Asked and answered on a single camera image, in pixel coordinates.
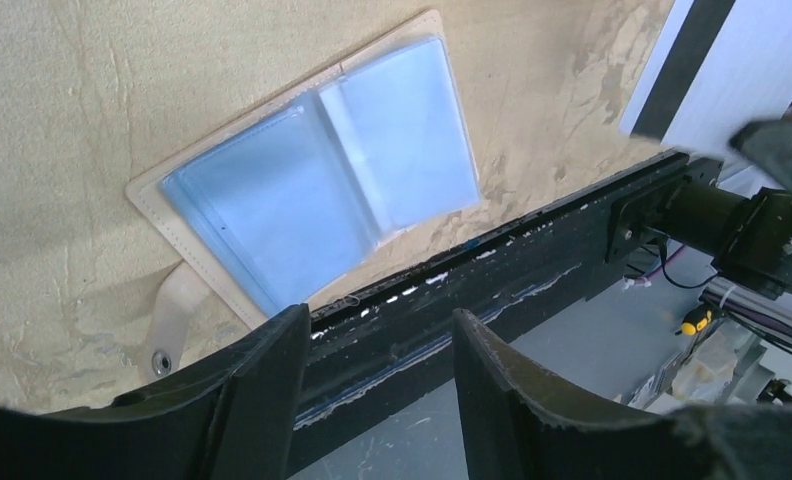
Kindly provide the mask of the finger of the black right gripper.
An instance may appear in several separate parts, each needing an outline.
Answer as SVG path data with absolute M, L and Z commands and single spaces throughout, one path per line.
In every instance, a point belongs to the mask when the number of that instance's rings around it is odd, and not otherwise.
M 751 121 L 729 145 L 792 194 L 792 115 Z

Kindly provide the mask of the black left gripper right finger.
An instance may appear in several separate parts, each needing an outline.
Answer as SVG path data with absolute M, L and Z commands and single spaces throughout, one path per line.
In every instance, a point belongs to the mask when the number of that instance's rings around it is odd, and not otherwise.
M 569 382 L 468 310 L 453 320 L 472 479 L 792 479 L 792 404 L 653 414 Z

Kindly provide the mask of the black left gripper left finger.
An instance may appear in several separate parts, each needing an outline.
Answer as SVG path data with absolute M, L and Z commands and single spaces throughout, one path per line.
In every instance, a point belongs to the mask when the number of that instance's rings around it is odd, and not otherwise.
M 310 341 L 293 305 L 108 406 L 0 407 L 0 479 L 281 479 Z

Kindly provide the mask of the silver card with stripe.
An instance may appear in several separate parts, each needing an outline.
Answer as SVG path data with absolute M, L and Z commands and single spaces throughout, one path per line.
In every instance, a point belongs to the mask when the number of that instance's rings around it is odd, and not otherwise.
M 729 141 L 792 103 L 792 1 L 677 1 L 619 129 L 733 160 Z

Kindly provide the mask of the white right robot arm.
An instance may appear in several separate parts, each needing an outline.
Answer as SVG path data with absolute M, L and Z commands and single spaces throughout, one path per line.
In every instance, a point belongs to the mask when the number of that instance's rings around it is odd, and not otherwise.
M 711 256 L 726 280 L 770 299 L 792 294 L 792 115 L 749 122 L 729 147 L 777 187 L 727 192 L 716 185 L 722 161 L 670 150 L 677 171 L 612 204 L 606 262 L 669 238 Z

